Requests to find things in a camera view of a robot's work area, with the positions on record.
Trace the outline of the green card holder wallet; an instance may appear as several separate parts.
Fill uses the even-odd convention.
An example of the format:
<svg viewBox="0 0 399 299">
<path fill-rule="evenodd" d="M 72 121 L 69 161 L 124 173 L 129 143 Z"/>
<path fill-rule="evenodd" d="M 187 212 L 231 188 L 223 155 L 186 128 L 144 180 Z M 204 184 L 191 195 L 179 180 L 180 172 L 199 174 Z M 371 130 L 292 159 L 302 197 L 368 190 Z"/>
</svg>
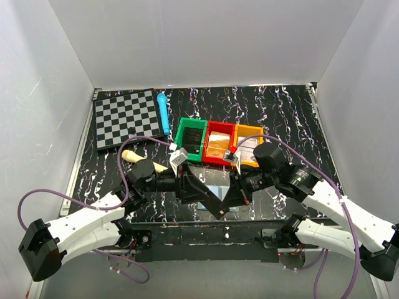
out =
<svg viewBox="0 0 399 299">
<path fill-rule="evenodd" d="M 229 186 L 207 185 L 208 189 L 221 201 L 224 200 Z M 197 203 L 197 208 L 201 211 L 207 211 L 207 208 L 201 203 Z"/>
</svg>

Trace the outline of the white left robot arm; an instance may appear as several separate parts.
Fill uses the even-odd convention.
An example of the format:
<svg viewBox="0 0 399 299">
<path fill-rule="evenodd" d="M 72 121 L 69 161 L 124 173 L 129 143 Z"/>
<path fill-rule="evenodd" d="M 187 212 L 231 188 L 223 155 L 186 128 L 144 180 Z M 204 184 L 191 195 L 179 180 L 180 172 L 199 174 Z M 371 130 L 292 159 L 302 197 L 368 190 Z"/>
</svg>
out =
<svg viewBox="0 0 399 299">
<path fill-rule="evenodd" d="M 18 251 L 33 281 L 43 281 L 70 259 L 101 247 L 142 246 L 145 234 L 129 228 L 126 218 L 148 202 L 146 192 L 174 192 L 182 204 L 201 202 L 216 219 L 228 212 L 187 163 L 177 171 L 157 173 L 151 160 L 141 159 L 121 185 L 93 204 L 53 221 L 38 219 L 26 228 Z"/>
</svg>

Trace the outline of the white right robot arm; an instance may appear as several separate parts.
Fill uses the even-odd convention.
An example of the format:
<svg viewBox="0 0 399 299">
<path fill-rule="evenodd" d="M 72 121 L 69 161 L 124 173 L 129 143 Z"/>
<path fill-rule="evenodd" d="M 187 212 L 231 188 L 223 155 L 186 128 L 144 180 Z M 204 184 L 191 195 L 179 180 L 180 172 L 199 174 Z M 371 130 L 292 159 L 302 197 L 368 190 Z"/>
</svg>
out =
<svg viewBox="0 0 399 299">
<path fill-rule="evenodd" d="M 346 255 L 380 280 L 390 282 L 398 270 L 398 226 L 367 212 L 335 190 L 327 177 L 309 164 L 292 164 L 280 147 L 261 143 L 253 150 L 257 166 L 241 165 L 236 148 L 224 159 L 236 167 L 222 208 L 248 206 L 254 192 L 275 187 L 281 194 L 312 207 L 341 226 L 322 227 L 293 215 L 280 229 L 288 247 L 316 245 Z"/>
</svg>

